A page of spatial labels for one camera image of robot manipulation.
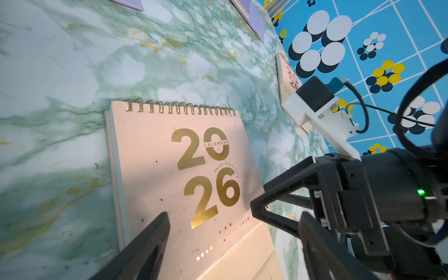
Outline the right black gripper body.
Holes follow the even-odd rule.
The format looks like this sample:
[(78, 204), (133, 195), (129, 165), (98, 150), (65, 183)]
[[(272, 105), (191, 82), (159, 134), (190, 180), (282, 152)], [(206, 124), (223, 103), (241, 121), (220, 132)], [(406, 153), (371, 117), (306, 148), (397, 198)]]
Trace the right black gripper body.
[(448, 158), (427, 147), (422, 155), (391, 149), (360, 159), (316, 159), (322, 205), (317, 218), (350, 233), (356, 259), (395, 280), (445, 280), (448, 265), (436, 245), (448, 237)]

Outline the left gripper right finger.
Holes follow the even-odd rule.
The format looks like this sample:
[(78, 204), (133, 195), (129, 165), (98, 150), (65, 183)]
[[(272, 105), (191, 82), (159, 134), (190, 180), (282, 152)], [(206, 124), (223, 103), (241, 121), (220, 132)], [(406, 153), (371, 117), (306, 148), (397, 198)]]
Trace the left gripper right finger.
[(299, 234), (311, 280), (377, 279), (308, 212), (302, 213)]

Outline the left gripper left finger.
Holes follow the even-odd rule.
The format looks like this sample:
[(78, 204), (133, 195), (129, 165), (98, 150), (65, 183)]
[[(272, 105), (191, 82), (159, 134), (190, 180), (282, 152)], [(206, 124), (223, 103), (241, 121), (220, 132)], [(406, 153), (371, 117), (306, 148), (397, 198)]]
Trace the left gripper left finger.
[(156, 280), (170, 232), (167, 212), (160, 213), (93, 280)]

